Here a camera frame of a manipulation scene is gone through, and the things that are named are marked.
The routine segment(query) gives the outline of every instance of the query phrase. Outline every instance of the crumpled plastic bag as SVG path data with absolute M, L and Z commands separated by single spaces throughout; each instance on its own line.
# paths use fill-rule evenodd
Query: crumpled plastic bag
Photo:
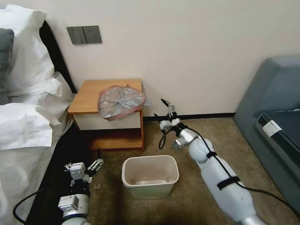
M 102 118 L 113 121 L 142 108 L 145 95 L 134 87 L 110 86 L 99 94 L 98 111 Z

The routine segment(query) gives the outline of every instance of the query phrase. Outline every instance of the black cable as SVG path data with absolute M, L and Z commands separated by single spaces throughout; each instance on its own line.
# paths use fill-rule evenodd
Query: black cable
M 201 134 L 199 134 L 197 131 L 195 131 L 195 130 L 193 130 L 193 129 L 191 129 L 191 128 L 188 128 L 188 129 L 191 130 L 191 131 L 193 131 L 193 132 L 195 132 L 196 134 L 198 134 L 199 137 L 201 137 L 201 139 L 204 141 L 204 144 L 206 145 L 207 149 L 211 152 L 209 146 L 207 145 L 205 139 L 201 136 Z M 215 157 L 215 159 L 219 162 L 219 164 L 222 166 L 222 168 L 223 168 L 224 171 L 227 173 L 227 175 L 228 175 L 229 177 L 232 177 L 232 176 L 230 175 L 230 173 L 227 171 L 227 169 L 225 168 L 225 166 L 221 163 L 221 161 L 220 161 L 216 156 L 214 156 L 214 157 Z M 281 198 L 277 197 L 276 195 L 274 195 L 274 194 L 272 194 L 272 193 L 270 193 L 270 192 L 264 191 L 264 190 L 254 189 L 254 188 L 249 188 L 249 187 L 242 186 L 242 185 L 239 184 L 238 182 L 236 182 L 236 184 L 237 184 L 238 186 L 240 186 L 241 188 L 244 188 L 244 189 L 246 189 L 246 190 L 253 191 L 253 192 L 258 192 L 258 193 L 263 193 L 263 194 L 269 195 L 269 196 L 271 196 L 271 197 L 277 199 L 278 201 L 280 201 L 281 203 L 283 203 L 283 204 L 285 204 L 287 207 L 289 207 L 289 208 L 295 213 L 295 215 L 297 216 L 298 219 L 300 218 L 300 214 L 299 214 L 299 213 L 298 213 L 298 212 L 297 212 L 297 211 L 296 211 L 289 203 L 287 203 L 286 201 L 284 201 L 284 200 L 282 200 Z
M 278 201 L 280 201 L 281 203 L 283 203 L 287 207 L 289 207 L 295 213 L 295 215 L 297 216 L 298 219 L 300 218 L 300 214 L 289 203 L 285 202 L 284 200 L 282 200 L 281 198 L 277 197 L 276 195 L 274 195 L 274 194 L 272 194 L 270 192 L 264 191 L 264 190 L 254 189 L 254 188 L 250 188 L 250 187 L 245 187 L 245 186 L 239 184 L 238 182 L 236 182 L 236 184 L 238 186 L 240 186 L 241 188 L 244 188 L 246 190 L 253 191 L 253 192 L 259 192 L 259 193 L 263 193 L 263 194 L 272 196 L 273 198 L 277 199 Z
M 25 224 L 26 221 L 22 220 L 22 219 L 17 215 L 16 210 L 17 210 L 18 206 L 21 205 L 24 201 L 26 201 L 26 200 L 29 199 L 30 197 L 32 197 L 32 196 L 34 196 L 34 195 L 40 193 L 41 191 L 44 191 L 45 189 L 46 189 L 46 187 L 45 187 L 45 188 L 42 188 L 41 190 L 38 190 L 38 191 L 32 193 L 31 195 L 28 195 L 27 197 L 25 197 L 25 198 L 23 198 L 21 201 L 19 201 L 18 204 L 13 208 L 12 214 L 13 214 L 13 216 L 14 216 L 19 222 Z
M 160 139 L 160 141 L 159 141 L 159 143 L 158 143 L 158 148 L 159 148 L 160 150 L 162 150 L 163 147 L 165 146 L 165 143 L 166 143 L 166 136 L 167 136 L 167 134 L 170 133 L 172 130 L 173 130 L 173 129 L 168 130 L 167 132 L 162 131 L 163 136 L 162 136 L 162 138 Z

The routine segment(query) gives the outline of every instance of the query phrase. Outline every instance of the switch panel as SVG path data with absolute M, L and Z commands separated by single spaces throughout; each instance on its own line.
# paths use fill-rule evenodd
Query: switch panel
M 88 44 L 102 43 L 98 26 L 82 27 Z
M 72 44 L 87 44 L 82 27 L 67 27 Z

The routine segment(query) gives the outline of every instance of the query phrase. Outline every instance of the carpet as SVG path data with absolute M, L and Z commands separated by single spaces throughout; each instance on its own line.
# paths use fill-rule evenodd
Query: carpet
M 232 118 L 184 120 L 183 123 L 209 139 L 214 150 L 232 167 L 248 187 L 263 189 L 282 198 L 278 189 L 235 126 Z M 176 136 L 167 135 L 163 150 L 158 122 L 144 123 L 145 151 L 103 152 L 104 165 L 91 183 L 90 214 L 93 225 L 104 224 L 234 224 L 223 213 L 203 182 L 200 169 L 190 158 L 188 148 L 172 147 Z M 121 180 L 122 164 L 129 157 L 170 155 L 176 159 L 179 180 L 169 197 L 134 200 Z M 292 211 L 276 199 L 251 192 L 254 207 L 268 224 L 300 224 Z

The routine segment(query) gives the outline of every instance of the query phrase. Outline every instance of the baseboard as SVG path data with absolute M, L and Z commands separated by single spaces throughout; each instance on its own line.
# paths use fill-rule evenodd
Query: baseboard
M 234 117 L 235 112 L 227 112 L 227 113 L 211 113 L 211 114 L 194 114 L 194 115 L 180 115 L 179 119 L 203 119 L 203 118 L 226 118 L 226 117 Z M 165 120 L 166 116 L 158 116 L 158 117 L 144 117 L 144 121 L 158 121 Z

